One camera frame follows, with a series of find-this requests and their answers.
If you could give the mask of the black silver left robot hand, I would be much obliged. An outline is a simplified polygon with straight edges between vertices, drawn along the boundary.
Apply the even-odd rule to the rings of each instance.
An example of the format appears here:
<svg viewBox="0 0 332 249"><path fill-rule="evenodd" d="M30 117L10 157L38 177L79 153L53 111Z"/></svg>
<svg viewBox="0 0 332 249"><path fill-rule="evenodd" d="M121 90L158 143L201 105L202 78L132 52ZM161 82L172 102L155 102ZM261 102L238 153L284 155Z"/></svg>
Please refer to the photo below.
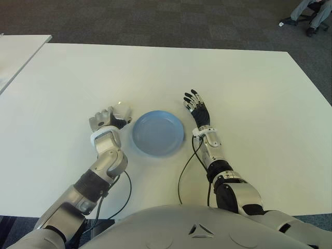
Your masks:
<svg viewBox="0 0 332 249"><path fill-rule="evenodd" d="M93 117L89 118L89 125L92 132L95 132L102 127L114 126L122 129L124 126L132 121L132 109L123 103L110 106L97 112Z"/></svg>

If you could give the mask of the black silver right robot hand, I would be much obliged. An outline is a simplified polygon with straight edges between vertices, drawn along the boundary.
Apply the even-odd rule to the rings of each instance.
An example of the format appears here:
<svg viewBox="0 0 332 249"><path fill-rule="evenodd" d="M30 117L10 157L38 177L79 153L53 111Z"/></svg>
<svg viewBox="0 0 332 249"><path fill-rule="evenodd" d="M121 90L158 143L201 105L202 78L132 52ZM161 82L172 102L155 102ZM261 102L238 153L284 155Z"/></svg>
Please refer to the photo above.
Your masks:
<svg viewBox="0 0 332 249"><path fill-rule="evenodd" d="M202 97L194 89L184 93L184 106L191 113L197 128L210 126L210 114Z"/></svg>

